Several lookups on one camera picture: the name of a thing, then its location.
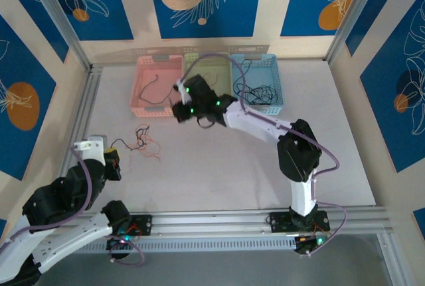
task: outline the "robotic arm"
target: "robotic arm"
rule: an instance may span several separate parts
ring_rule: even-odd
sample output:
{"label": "robotic arm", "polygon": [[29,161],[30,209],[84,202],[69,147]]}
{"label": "robotic arm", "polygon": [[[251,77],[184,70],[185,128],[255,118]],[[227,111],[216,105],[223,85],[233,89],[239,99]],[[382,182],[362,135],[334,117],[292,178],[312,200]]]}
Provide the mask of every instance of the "robotic arm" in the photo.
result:
{"label": "robotic arm", "polygon": [[219,123],[225,127],[239,129],[277,146],[280,170],[290,180],[292,188],[288,231],[311,232],[318,215],[311,189],[321,150],[305,139],[315,141],[308,123],[301,119],[290,123],[272,119],[252,108],[247,110],[240,101],[230,95],[218,97],[199,75],[185,82],[177,82],[175,89],[179,90],[182,96],[182,101],[172,108],[178,122],[187,121],[192,117],[195,117],[198,123],[201,119],[207,119],[211,126]]}
{"label": "robotic arm", "polygon": [[[92,194],[86,210],[98,197],[106,180],[120,180],[116,149],[104,151],[106,138],[91,136],[75,143],[90,173]],[[84,206],[88,182],[82,166],[68,170],[65,177],[38,188],[23,207],[15,229],[0,247],[0,285],[34,285],[41,274],[62,258],[90,242],[126,229],[131,216],[121,201],[111,201],[87,222],[50,241],[60,222],[69,219]]]}

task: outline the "purple cable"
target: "purple cable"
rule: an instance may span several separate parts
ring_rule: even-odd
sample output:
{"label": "purple cable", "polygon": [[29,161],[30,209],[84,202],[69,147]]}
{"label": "purple cable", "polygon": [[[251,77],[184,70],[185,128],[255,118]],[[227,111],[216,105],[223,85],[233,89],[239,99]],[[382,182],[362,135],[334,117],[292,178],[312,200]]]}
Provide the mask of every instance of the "purple cable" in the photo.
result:
{"label": "purple cable", "polygon": [[318,202],[318,201],[316,203],[318,205],[320,205],[320,206],[331,206],[331,207],[340,209],[341,211],[344,212],[344,219],[343,219],[341,225],[338,226],[338,228],[331,234],[331,236],[327,240],[324,241],[323,244],[321,244],[318,248],[316,248],[312,252],[310,252],[308,254],[305,254],[305,255],[301,255],[302,257],[312,256],[315,252],[319,251],[323,246],[325,246],[326,244],[328,244],[342,230],[343,226],[345,225],[345,223],[347,221],[348,213],[347,213],[347,210],[343,206],[338,205],[338,204],[334,204],[334,203],[324,203],[324,202]]}
{"label": "purple cable", "polygon": [[141,258],[139,263],[124,263],[122,261],[117,261],[116,259],[114,259],[112,257],[112,250],[116,246],[121,244],[121,243],[117,243],[110,248],[109,253],[108,253],[109,257],[111,258],[112,263],[117,263],[117,264],[120,264],[120,265],[129,266],[129,267],[139,267],[139,266],[143,265],[143,263],[145,262],[145,254],[143,254],[142,250],[137,245],[135,245],[132,241],[127,241],[125,238],[123,238],[121,236],[109,235],[108,237],[119,239],[123,244],[130,245],[133,249],[135,249],[140,254],[140,258]]}
{"label": "purple cable", "polygon": [[[183,77],[181,78],[181,80],[183,81],[187,77],[187,75],[189,75],[189,73],[191,72],[191,70],[193,69],[193,67],[195,66],[195,64],[197,62],[199,62],[200,60],[202,60],[204,58],[207,58],[207,57],[221,57],[221,58],[227,59],[227,60],[229,60],[232,64],[234,64],[239,69],[239,71],[240,71],[240,73],[242,75],[242,91],[241,91],[242,93],[241,94],[244,95],[245,94],[245,87],[246,87],[246,79],[245,79],[245,73],[242,70],[242,67],[240,66],[240,64],[237,61],[235,61],[235,60],[231,59],[230,57],[228,57],[226,55],[223,55],[223,54],[217,54],[217,53],[213,53],[212,52],[212,53],[200,55],[189,66],[189,68],[186,70],[186,72],[183,75]],[[245,112],[245,114],[251,115],[252,117],[255,117],[255,118],[260,119],[260,120],[262,120],[262,121],[264,121],[266,123],[269,123],[270,125],[273,125],[274,127],[277,127],[278,129],[283,129],[283,130],[285,130],[287,132],[293,133],[294,135],[297,135],[298,137],[300,137],[300,138],[302,138],[302,139],[310,142],[315,147],[320,148],[323,152],[325,152],[327,155],[329,155],[329,157],[333,160],[333,162],[335,162],[335,166],[334,167],[331,167],[331,168],[328,168],[328,169],[325,169],[325,170],[322,170],[322,171],[319,171],[318,173],[316,173],[314,175],[315,178],[317,178],[319,175],[322,175],[324,173],[328,173],[328,172],[331,172],[331,171],[335,171],[335,170],[337,170],[339,168],[339,161],[338,161],[337,157],[331,151],[329,151],[328,149],[326,149],[326,147],[324,147],[323,145],[321,145],[317,141],[313,140],[310,137],[307,137],[306,135],[304,135],[304,134],[302,134],[302,133],[300,133],[300,132],[298,132],[296,130],[293,130],[293,129],[290,129],[288,127],[285,127],[284,125],[280,125],[278,127],[273,120],[268,119],[266,117],[263,117],[261,115],[258,115],[257,113],[254,113],[254,112],[251,112],[251,111],[247,110],[247,108],[245,107],[245,104],[244,104],[244,97],[243,96],[240,98],[239,102],[240,102],[240,107],[242,107],[242,110]]]}
{"label": "purple cable", "polygon": [[[339,161],[338,161],[337,157],[330,150],[328,150],[326,147],[324,147],[323,145],[321,145],[317,141],[315,141],[312,138],[304,135],[303,133],[300,133],[300,132],[298,132],[296,130],[290,129],[290,128],[284,126],[284,125],[276,125],[276,122],[275,121],[273,121],[273,120],[271,120],[271,119],[269,119],[267,117],[263,117],[262,115],[258,115],[257,113],[254,113],[254,112],[251,112],[251,111],[247,110],[247,108],[245,107],[245,104],[244,104],[244,97],[243,97],[243,95],[245,94],[245,87],[246,87],[245,73],[244,73],[244,71],[242,70],[241,66],[239,65],[239,63],[237,61],[235,61],[235,60],[233,60],[233,59],[231,59],[228,56],[225,56],[223,54],[217,54],[217,53],[203,54],[203,55],[199,56],[199,58],[196,59],[190,65],[190,67],[187,69],[185,75],[183,76],[182,80],[184,80],[186,78],[186,76],[192,70],[193,66],[198,61],[200,61],[201,59],[206,58],[206,57],[221,57],[221,58],[228,59],[228,60],[230,60],[232,62],[232,64],[234,64],[239,69],[240,74],[242,75],[242,91],[241,91],[242,97],[240,97],[240,100],[239,101],[240,101],[240,107],[245,112],[245,114],[251,115],[252,117],[255,117],[255,118],[259,119],[259,120],[262,120],[262,121],[264,121],[266,123],[269,123],[270,125],[273,125],[277,129],[283,129],[283,130],[285,130],[287,132],[293,133],[294,135],[296,135],[296,136],[298,136],[298,137],[300,137],[300,138],[302,138],[302,139],[310,142],[315,147],[320,148],[323,152],[325,152],[327,155],[329,155],[329,157],[335,163],[335,166],[334,167],[331,167],[331,168],[328,168],[328,169],[325,169],[325,170],[322,170],[322,171],[319,171],[318,173],[314,174],[314,178],[312,180],[316,179],[319,175],[323,175],[325,173],[328,173],[328,172],[331,172],[331,171],[335,171],[335,170],[337,170],[339,168],[340,164],[339,164]],[[315,183],[314,183],[314,181],[312,181],[312,184],[311,184],[311,198],[313,200],[315,200],[315,189],[314,188],[315,188]],[[311,253],[309,253],[307,255],[302,255],[302,256],[311,256],[315,252],[317,252],[318,250],[320,250],[325,244],[329,243],[329,241],[331,241],[336,236],[336,234],[338,234],[342,230],[343,226],[345,225],[345,223],[347,221],[347,210],[344,207],[342,207],[340,205],[337,205],[337,204],[332,204],[332,203],[324,203],[324,202],[316,202],[316,203],[318,205],[322,205],[322,206],[332,206],[332,207],[335,207],[335,208],[339,208],[340,210],[342,210],[344,212],[344,220],[342,221],[341,225],[331,234],[331,236],[323,244],[321,244],[318,248],[316,248],[315,250],[313,250]]]}
{"label": "purple cable", "polygon": [[[86,176],[86,180],[87,180],[87,197],[86,197],[86,200],[84,201],[84,204],[82,205],[81,209],[79,209],[79,211],[77,211],[77,213],[70,216],[69,218],[66,218],[65,220],[62,220],[62,221],[59,221],[59,222],[56,222],[56,223],[47,224],[47,225],[27,226],[26,228],[21,228],[19,231],[17,231],[16,233],[14,233],[10,237],[11,241],[14,241],[18,236],[20,236],[22,233],[25,233],[26,231],[50,230],[52,228],[57,228],[61,225],[64,225],[64,224],[72,221],[73,219],[75,219],[77,216],[81,215],[85,211],[85,209],[87,208],[87,205],[90,203],[90,199],[92,197],[92,178],[90,177],[90,173],[88,172],[86,163],[84,162],[82,157],[75,151],[75,147],[71,147],[70,150],[71,150],[72,154],[77,158],[77,161],[80,163],[80,165],[81,165],[81,167],[84,171],[84,175]],[[6,247],[10,243],[11,242],[4,243],[1,246],[0,254],[6,249]]]}

